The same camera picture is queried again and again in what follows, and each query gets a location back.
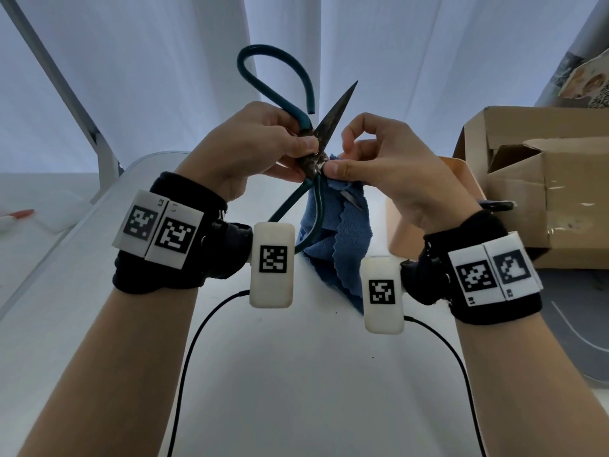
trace white curtain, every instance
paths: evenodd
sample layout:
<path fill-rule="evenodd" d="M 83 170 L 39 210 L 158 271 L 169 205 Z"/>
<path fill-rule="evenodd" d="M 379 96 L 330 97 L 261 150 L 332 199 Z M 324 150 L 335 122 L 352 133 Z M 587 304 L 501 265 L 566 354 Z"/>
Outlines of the white curtain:
<path fill-rule="evenodd" d="M 363 111 L 405 120 L 450 155 L 484 106 L 535 103 L 597 1 L 17 0 L 123 166 L 191 150 L 260 99 L 236 70 L 249 43 L 298 58 L 322 115 L 359 80 L 341 125 Z M 3 11 L 0 34 L 0 172 L 95 171 Z M 304 105 L 287 66 L 259 56 L 255 70 Z M 340 151 L 339 131 L 330 151 Z"/>

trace orange bin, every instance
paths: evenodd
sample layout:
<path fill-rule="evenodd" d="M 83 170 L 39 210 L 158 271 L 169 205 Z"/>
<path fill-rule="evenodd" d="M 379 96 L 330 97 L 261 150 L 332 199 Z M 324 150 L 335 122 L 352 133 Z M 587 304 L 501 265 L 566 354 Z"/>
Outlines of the orange bin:
<path fill-rule="evenodd" d="M 467 163 L 458 158 L 440 157 L 465 189 L 476 199 L 486 197 Z M 424 247 L 422 229 L 402 218 L 391 199 L 387 199 L 387 248 L 393 255 L 417 260 Z"/>

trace brown cardboard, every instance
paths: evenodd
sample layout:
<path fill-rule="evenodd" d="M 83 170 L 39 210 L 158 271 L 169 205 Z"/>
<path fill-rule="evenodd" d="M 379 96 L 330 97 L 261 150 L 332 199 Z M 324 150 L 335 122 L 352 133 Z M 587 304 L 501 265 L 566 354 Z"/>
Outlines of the brown cardboard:
<path fill-rule="evenodd" d="M 486 199 L 467 163 L 450 157 L 440 157 L 440 159 L 451 169 L 475 199 Z M 404 220 L 389 198 L 387 198 L 386 218 L 387 248 L 389 252 L 409 260 L 417 260 L 424 246 L 423 231 Z"/>
<path fill-rule="evenodd" d="M 535 138 L 590 136 L 609 136 L 609 109 L 486 107 L 463 127 L 453 157 L 467 161 L 486 192 L 488 168 L 500 147 L 521 147 Z"/>
<path fill-rule="evenodd" d="M 525 247 L 547 250 L 536 268 L 609 269 L 609 137 L 533 139 L 495 157 L 487 194 L 516 202 L 497 215 Z"/>

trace left hand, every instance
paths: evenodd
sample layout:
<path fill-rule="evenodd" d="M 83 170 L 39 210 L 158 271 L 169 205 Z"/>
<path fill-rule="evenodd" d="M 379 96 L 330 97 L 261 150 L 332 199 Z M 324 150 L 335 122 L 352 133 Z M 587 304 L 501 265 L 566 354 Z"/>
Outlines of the left hand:
<path fill-rule="evenodd" d="M 251 102 L 210 131 L 175 173 L 202 184 L 224 200 L 246 190 L 247 177 L 265 174 L 302 182 L 296 159 L 316 153 L 315 136 L 297 137 L 298 122 L 287 112 L 264 102 Z"/>

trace blue microfiber towel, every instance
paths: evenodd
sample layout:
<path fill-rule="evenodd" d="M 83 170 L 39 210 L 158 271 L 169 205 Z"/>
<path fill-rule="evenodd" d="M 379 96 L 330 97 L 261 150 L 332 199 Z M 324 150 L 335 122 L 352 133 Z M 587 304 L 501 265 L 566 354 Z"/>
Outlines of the blue microfiber towel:
<path fill-rule="evenodd" d="M 359 265 L 366 255 L 372 238 L 368 203 L 361 182 L 346 183 L 324 178 L 322 189 L 325 216 L 316 241 L 303 250 L 305 257 L 319 277 L 330 287 L 342 292 L 363 314 L 362 281 Z M 363 211 L 355 207 L 340 192 L 350 192 Z M 309 191 L 309 201 L 300 222 L 298 240 L 305 237 L 315 222 L 315 198 Z"/>

